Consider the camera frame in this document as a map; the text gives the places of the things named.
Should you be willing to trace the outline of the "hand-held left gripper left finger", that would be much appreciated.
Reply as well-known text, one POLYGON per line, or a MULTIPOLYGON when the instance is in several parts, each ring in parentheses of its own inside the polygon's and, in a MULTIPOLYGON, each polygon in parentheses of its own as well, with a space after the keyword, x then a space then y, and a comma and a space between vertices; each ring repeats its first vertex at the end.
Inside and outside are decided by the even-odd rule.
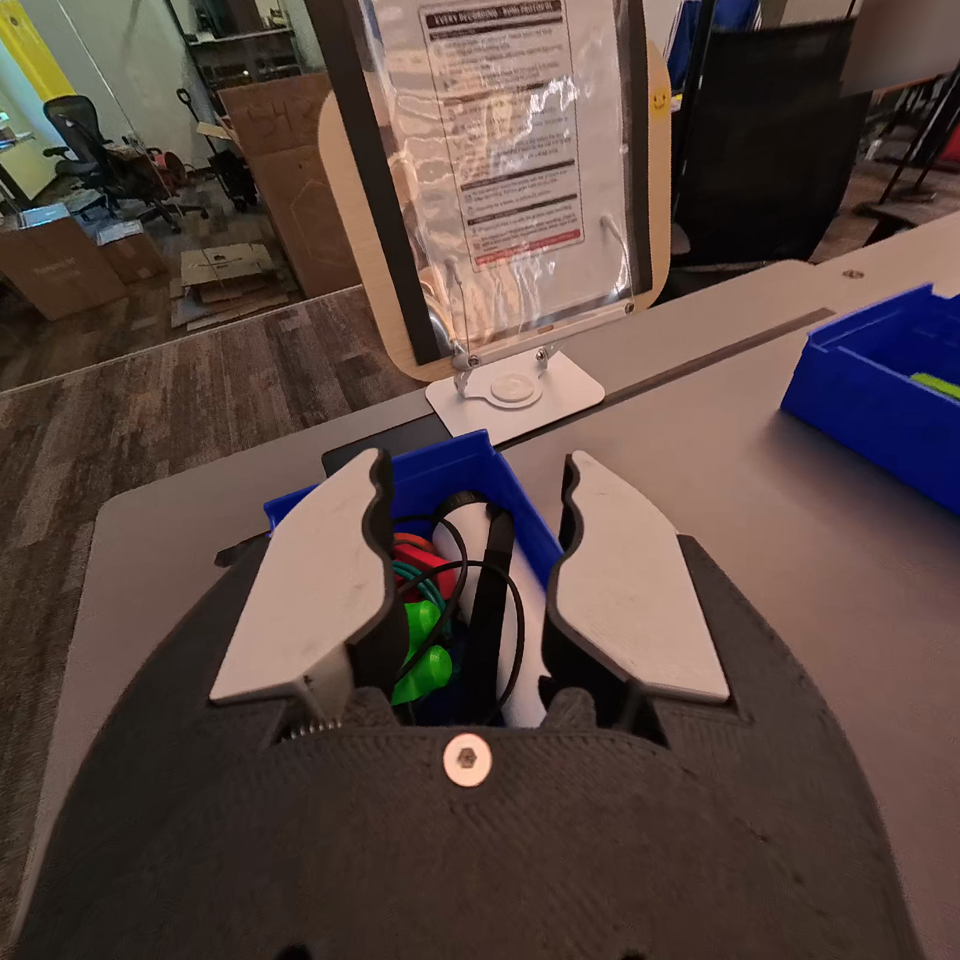
POLYGON ((389 555, 392 459, 356 455, 300 498, 270 535, 209 697, 292 698, 342 719, 355 690, 391 705, 409 632, 389 555))

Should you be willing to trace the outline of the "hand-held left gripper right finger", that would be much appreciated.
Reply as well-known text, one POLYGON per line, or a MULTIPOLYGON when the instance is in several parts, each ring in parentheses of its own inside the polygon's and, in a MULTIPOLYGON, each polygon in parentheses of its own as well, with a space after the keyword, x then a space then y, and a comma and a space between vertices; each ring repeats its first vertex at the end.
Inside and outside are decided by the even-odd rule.
POLYGON ((560 559, 541 641, 546 707, 586 691, 602 729, 658 730, 654 701, 726 706, 731 690, 680 536, 648 498, 585 451, 561 484, 560 559))

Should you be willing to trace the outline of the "blue plastic bin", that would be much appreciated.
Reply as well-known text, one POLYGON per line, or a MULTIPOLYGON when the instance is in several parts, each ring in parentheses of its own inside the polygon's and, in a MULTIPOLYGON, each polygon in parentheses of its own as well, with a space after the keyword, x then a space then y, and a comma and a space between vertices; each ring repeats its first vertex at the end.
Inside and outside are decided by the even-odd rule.
POLYGON ((445 501, 466 491, 485 496, 511 514, 513 553, 523 557, 527 579, 537 582, 538 588, 531 597, 534 615, 527 619, 518 682, 505 705, 504 717, 509 727, 540 726, 546 716, 538 690, 539 678, 547 673, 542 658, 546 589, 550 573, 562 557, 556 534, 484 430, 394 456, 391 465, 391 515, 395 521, 414 514, 435 515, 445 501))
POLYGON ((959 385, 959 296, 931 284, 807 336, 781 409, 959 513, 959 401, 911 381, 959 385))

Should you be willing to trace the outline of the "black hand cart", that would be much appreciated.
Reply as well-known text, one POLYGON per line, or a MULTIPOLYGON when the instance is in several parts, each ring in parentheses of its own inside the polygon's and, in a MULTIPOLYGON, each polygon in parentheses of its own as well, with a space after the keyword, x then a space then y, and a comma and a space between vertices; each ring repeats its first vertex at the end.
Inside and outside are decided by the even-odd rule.
POLYGON ((258 204, 258 188, 246 160, 234 150, 233 134, 220 124, 201 120, 187 89, 178 88, 175 94, 197 122, 197 133, 206 141, 209 164, 223 192, 237 212, 248 212, 258 204))

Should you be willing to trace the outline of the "red toy piece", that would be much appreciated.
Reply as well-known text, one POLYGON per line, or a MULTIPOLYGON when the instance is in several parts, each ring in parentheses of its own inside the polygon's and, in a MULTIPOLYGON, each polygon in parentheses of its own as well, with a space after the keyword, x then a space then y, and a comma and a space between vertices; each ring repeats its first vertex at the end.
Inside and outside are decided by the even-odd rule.
MULTIPOLYGON (((417 534, 396 532, 393 535, 390 556, 394 566, 394 578, 398 586, 410 582, 427 571, 437 570, 449 561, 439 555, 432 541, 417 534)), ((443 570, 424 579, 417 587, 419 593, 436 602, 451 599, 461 570, 456 562, 449 570, 443 570)))

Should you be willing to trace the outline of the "white and black roll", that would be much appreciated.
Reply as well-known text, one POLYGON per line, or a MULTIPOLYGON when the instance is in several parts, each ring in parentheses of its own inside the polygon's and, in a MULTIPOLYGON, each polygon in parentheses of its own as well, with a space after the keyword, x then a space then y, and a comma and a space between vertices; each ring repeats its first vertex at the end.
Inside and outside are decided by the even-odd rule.
POLYGON ((475 490, 438 506, 432 534, 440 558, 460 562, 456 528, 470 561, 450 650, 448 686, 435 695, 437 718, 460 726, 534 728, 546 716, 539 680, 546 593, 517 539, 514 517, 475 490))

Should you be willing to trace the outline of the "short green toy block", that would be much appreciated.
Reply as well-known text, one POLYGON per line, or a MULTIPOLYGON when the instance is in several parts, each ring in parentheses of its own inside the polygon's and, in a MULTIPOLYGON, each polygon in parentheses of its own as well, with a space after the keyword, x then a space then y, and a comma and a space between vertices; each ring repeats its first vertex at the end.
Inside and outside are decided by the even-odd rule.
MULTIPOLYGON (((409 662, 424 645, 430 632, 439 621, 441 611, 434 603, 422 600, 405 605, 409 649, 405 661, 409 662)), ((394 686, 391 704, 403 706, 420 701, 434 691, 444 688, 453 672, 448 650, 441 645, 432 645, 411 672, 394 686)))

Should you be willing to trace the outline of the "flattened cardboard pile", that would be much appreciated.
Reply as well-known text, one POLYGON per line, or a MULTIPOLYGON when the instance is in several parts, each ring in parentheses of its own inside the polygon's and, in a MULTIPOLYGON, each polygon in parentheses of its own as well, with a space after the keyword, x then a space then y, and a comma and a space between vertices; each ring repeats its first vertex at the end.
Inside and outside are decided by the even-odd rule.
POLYGON ((262 243, 186 249, 171 283, 171 327, 196 331, 290 302, 278 264, 262 243))

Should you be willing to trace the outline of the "cardboard box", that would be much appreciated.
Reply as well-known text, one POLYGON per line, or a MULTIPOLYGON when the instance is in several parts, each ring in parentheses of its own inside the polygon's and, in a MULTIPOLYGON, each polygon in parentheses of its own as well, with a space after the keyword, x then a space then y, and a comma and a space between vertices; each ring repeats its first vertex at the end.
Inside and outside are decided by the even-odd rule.
POLYGON ((319 151, 326 73, 222 89, 234 136, 307 298, 361 282, 319 151))

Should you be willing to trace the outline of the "brown cardboard carton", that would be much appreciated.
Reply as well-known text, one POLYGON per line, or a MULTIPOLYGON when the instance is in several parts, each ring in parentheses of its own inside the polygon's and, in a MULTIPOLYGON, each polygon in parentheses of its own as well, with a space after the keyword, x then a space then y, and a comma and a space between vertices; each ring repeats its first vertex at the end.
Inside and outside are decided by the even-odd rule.
POLYGON ((111 304, 127 295, 125 284, 100 247, 69 215, 3 229, 1 273, 50 321, 111 304))

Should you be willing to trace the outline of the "document display board with stand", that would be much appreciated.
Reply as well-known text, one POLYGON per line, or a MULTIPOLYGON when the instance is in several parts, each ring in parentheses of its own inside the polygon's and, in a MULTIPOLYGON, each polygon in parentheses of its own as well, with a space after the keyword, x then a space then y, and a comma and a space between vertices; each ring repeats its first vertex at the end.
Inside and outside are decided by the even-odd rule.
POLYGON ((642 2, 307 2, 318 148, 383 345, 452 437, 605 399, 561 351, 662 292, 666 63, 642 2))

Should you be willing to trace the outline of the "black mesh chair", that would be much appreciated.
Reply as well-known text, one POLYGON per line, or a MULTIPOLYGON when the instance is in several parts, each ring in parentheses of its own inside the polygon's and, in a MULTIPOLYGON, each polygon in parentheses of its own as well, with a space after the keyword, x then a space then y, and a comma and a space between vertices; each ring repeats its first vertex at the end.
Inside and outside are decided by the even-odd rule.
POLYGON ((834 220, 871 93, 842 95, 855 19, 718 31, 695 100, 678 268, 808 260, 834 220))

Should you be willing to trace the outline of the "grey mesh office chair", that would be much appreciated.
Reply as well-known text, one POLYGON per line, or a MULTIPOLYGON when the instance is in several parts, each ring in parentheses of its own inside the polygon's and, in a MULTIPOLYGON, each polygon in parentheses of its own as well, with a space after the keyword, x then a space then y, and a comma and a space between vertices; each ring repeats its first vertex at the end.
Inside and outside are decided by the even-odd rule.
POLYGON ((137 216, 142 223, 160 218, 174 234, 183 231, 177 206, 149 153, 116 147, 105 138, 89 97, 56 97, 43 103, 43 114, 63 141, 62 146, 43 151, 46 158, 56 158, 55 173, 78 180, 98 195, 76 210, 83 221, 90 220, 90 210, 102 208, 115 214, 123 201, 133 201, 146 208, 137 216))

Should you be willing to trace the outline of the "metal shelf rack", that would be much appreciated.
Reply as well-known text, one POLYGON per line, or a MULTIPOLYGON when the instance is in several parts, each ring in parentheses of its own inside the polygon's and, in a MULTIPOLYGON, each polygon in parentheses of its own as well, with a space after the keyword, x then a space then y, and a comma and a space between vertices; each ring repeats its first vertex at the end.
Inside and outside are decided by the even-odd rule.
POLYGON ((187 33, 186 45, 198 74, 209 90, 300 76, 294 32, 288 27, 214 37, 208 32, 187 33))

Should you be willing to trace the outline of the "blue fabric cart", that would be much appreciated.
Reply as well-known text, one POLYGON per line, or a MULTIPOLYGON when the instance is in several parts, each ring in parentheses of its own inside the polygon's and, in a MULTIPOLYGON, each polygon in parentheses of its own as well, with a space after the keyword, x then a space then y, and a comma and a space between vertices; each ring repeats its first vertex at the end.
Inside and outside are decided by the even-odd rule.
MULTIPOLYGON (((701 1, 684 1, 680 7, 666 60, 673 93, 681 93, 684 89, 702 6, 701 1)), ((758 21, 760 6, 760 1, 717 1, 712 29, 725 33, 749 32, 758 21)))

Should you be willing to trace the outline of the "yellow post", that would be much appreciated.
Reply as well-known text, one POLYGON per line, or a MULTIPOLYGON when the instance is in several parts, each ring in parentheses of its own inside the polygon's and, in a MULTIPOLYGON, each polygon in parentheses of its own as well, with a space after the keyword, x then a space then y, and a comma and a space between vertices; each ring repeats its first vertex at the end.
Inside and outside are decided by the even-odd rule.
POLYGON ((1 42, 42 103, 76 93, 21 2, 1 2, 1 42))

